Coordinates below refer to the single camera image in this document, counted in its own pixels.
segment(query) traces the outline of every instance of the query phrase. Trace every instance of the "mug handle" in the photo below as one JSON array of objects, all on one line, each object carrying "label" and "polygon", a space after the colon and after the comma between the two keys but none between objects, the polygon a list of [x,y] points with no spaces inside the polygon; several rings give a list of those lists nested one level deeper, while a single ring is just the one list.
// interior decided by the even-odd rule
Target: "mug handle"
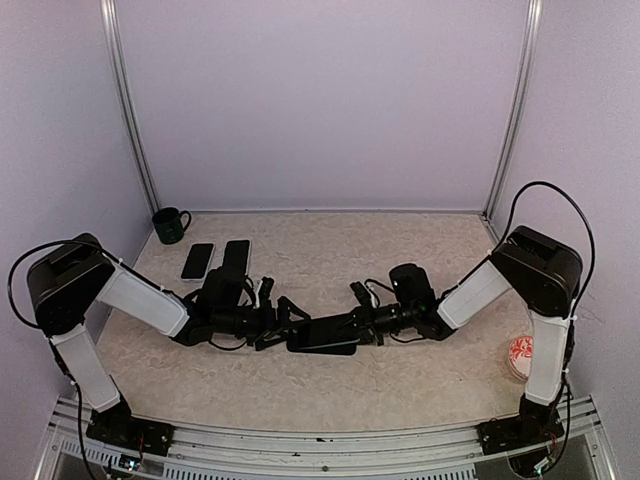
[{"label": "mug handle", "polygon": [[187,212],[186,210],[180,212],[180,221],[182,221],[182,217],[184,215],[187,215],[189,217],[189,219],[187,220],[187,224],[182,227],[182,230],[186,232],[187,228],[189,228],[189,225],[191,225],[191,213]]}]

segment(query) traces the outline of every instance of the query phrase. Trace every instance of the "metal frame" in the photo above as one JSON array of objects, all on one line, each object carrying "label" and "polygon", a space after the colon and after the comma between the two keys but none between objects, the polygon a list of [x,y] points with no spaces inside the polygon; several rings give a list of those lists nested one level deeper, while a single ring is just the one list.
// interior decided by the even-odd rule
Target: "metal frame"
[{"label": "metal frame", "polygon": [[102,21],[104,23],[104,32],[107,37],[107,47],[109,48],[109,56],[111,59],[111,67],[118,91],[118,98],[122,108],[122,115],[129,134],[129,141],[133,151],[133,158],[138,169],[140,182],[144,190],[144,196],[147,200],[149,210],[153,214],[160,208],[160,200],[156,191],[151,170],[142,147],[142,139],[140,138],[140,130],[138,121],[136,120],[131,92],[129,90],[129,82],[127,79],[127,70],[124,63],[124,54],[122,52],[122,44],[120,42],[120,30],[118,28],[118,15],[116,12],[115,0],[100,0]]},{"label": "metal frame", "polygon": [[[566,421],[567,398],[559,406]],[[49,480],[61,455],[80,458],[78,404],[60,399],[49,422],[44,453],[35,480]],[[90,409],[83,407],[86,428]],[[169,455],[145,455],[152,479],[290,480],[359,478],[361,480],[475,478],[478,462],[506,457],[483,456],[477,422],[439,427],[356,433],[291,433],[205,427],[175,423]],[[591,397],[571,401],[571,437],[585,435],[599,480],[615,480],[608,443]],[[85,440],[90,461],[106,465],[137,452]],[[511,451],[508,455],[527,449]]]},{"label": "metal frame", "polygon": [[489,197],[487,198],[487,203],[484,207],[483,212],[484,217],[489,223],[491,223],[493,215],[496,211],[498,200],[500,200],[500,195],[502,194],[502,190],[504,189],[507,172],[509,171],[509,166],[511,164],[513,148],[516,142],[516,137],[518,135],[518,129],[520,127],[520,121],[522,119],[522,112],[524,111],[527,90],[529,88],[529,79],[531,77],[533,58],[538,41],[541,16],[542,0],[529,0],[529,11],[527,15],[527,24],[525,27],[524,43],[522,45],[520,67],[518,69],[518,76],[516,79],[516,90],[513,96],[513,102],[511,103],[509,122],[507,124],[507,131],[502,142],[498,167],[496,169],[496,174],[493,179]]}]

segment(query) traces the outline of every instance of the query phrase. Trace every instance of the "vertical metal pole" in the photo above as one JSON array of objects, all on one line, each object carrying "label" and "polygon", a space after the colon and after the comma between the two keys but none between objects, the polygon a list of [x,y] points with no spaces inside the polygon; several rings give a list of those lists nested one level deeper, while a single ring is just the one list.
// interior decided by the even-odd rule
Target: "vertical metal pole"
[{"label": "vertical metal pole", "polygon": [[484,207],[484,217],[491,223],[493,215],[498,206],[498,200],[502,194],[504,183],[511,164],[513,156],[513,148],[515,146],[522,112],[529,87],[529,78],[533,67],[533,57],[535,53],[536,43],[538,40],[538,31],[540,28],[540,17],[542,14],[542,0],[529,0],[529,11],[527,16],[527,24],[525,27],[524,42],[522,45],[522,54],[520,56],[520,67],[516,79],[516,90],[511,104],[511,112],[509,114],[509,123],[507,131],[502,142],[500,151],[500,160],[498,168],[491,185],[489,198]]},{"label": "vertical metal pole", "polygon": [[102,21],[104,23],[104,31],[107,37],[107,47],[111,58],[111,67],[116,82],[116,90],[122,107],[127,133],[133,157],[136,162],[144,195],[149,206],[149,210],[153,212],[160,208],[160,201],[151,176],[151,170],[147,163],[147,158],[142,147],[142,139],[138,129],[138,122],[133,108],[131,92],[127,80],[127,70],[125,68],[124,56],[122,53],[122,44],[120,43],[120,31],[118,29],[118,17],[116,15],[115,0],[100,0],[102,10]]}]

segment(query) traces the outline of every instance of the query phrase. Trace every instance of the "robotic arm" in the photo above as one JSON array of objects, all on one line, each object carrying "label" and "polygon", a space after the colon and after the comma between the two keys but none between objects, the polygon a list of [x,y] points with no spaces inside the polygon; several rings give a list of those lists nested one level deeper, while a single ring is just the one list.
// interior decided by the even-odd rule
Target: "robotic arm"
[{"label": "robotic arm", "polygon": [[[319,319],[286,297],[273,308],[273,280],[266,277],[255,293],[242,272],[222,267],[209,272],[201,289],[179,298],[107,258],[95,237],[83,234],[75,241],[33,264],[27,283],[38,326],[62,370],[81,386],[93,408],[90,438],[133,450],[144,439],[144,451],[166,455],[173,431],[171,425],[132,417],[84,326],[93,301],[122,310],[185,346],[227,333],[245,338],[256,350],[286,341],[292,352],[350,355],[359,344],[381,345],[384,334],[411,327],[422,338],[445,340],[510,289],[527,304],[535,351],[520,414],[481,424],[483,449],[494,453],[562,435],[556,405],[573,347],[570,311],[582,261],[571,248],[529,228],[515,229],[440,299],[425,271],[406,264],[390,272],[397,303],[374,307],[362,284],[354,283],[360,306]],[[238,306],[242,290],[253,305]]]}]

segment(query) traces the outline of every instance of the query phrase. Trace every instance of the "wall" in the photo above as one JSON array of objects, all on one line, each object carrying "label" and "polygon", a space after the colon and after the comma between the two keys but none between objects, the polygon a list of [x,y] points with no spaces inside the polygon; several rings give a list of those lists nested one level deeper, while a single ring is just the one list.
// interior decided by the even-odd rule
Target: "wall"
[{"label": "wall", "polygon": [[118,2],[164,203],[480,211],[526,1]]},{"label": "wall", "polygon": [[[26,249],[84,231],[131,260],[150,230],[125,138],[98,2],[0,3],[0,272]],[[17,301],[32,315],[25,270]],[[105,312],[89,324],[97,333]],[[32,478],[68,384],[43,337],[0,294],[0,476]]]},{"label": "wall", "polygon": [[[533,179],[566,189],[596,235],[598,261],[580,309],[570,378],[593,393],[622,478],[640,457],[640,4],[545,1],[527,105],[497,212],[501,232],[517,189]],[[526,193],[516,224],[577,245],[586,235],[554,192]]]}]

